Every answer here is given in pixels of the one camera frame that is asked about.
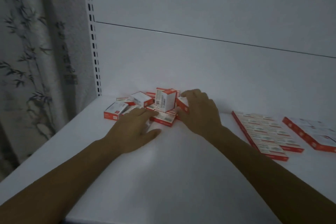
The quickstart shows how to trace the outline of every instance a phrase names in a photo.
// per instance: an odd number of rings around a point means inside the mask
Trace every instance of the person's left arm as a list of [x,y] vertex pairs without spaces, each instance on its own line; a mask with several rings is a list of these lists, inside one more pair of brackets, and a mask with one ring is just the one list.
[[121,117],[104,138],[94,141],[2,204],[1,223],[59,223],[113,160],[158,136],[160,129],[143,133],[146,121],[157,114],[136,108]]

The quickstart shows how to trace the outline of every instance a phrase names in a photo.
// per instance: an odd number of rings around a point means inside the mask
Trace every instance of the white back panel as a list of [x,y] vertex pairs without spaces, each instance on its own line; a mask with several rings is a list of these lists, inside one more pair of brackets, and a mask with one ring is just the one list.
[[94,0],[95,20],[336,57],[334,0]]
[[200,88],[220,111],[335,120],[336,59],[96,24],[103,95]]

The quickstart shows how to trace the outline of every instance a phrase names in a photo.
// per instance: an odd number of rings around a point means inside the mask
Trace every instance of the person's left hand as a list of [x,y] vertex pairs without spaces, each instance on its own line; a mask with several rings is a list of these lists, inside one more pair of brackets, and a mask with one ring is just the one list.
[[148,133],[143,133],[146,130],[148,119],[158,114],[156,111],[145,108],[135,108],[122,116],[103,140],[112,146],[113,150],[117,150],[119,154],[135,151],[161,133],[161,129],[153,129]]

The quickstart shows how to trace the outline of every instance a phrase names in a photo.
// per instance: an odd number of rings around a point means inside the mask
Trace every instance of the pile of boxes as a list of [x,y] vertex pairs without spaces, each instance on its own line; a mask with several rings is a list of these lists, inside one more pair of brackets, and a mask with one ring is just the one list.
[[249,143],[262,154],[287,161],[284,151],[303,152],[304,148],[273,117],[244,112],[232,112],[232,115]]
[[283,123],[315,150],[336,152],[336,131],[323,122],[284,117]]
[[129,97],[117,98],[104,111],[104,118],[119,120],[121,116],[129,113],[134,108],[146,108],[158,111],[159,114],[151,117],[155,121],[171,127],[175,119],[179,119],[176,107],[180,106],[184,111],[188,111],[186,98],[180,97],[180,91],[175,89],[156,88],[156,92],[136,92]]

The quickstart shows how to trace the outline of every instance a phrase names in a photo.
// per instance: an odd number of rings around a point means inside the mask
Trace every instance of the person's right arm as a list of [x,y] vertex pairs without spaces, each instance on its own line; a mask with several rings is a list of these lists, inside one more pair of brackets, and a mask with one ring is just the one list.
[[304,181],[260,154],[221,124],[213,100],[200,90],[188,90],[189,114],[182,122],[223,153],[251,183],[283,224],[334,223],[336,205]]

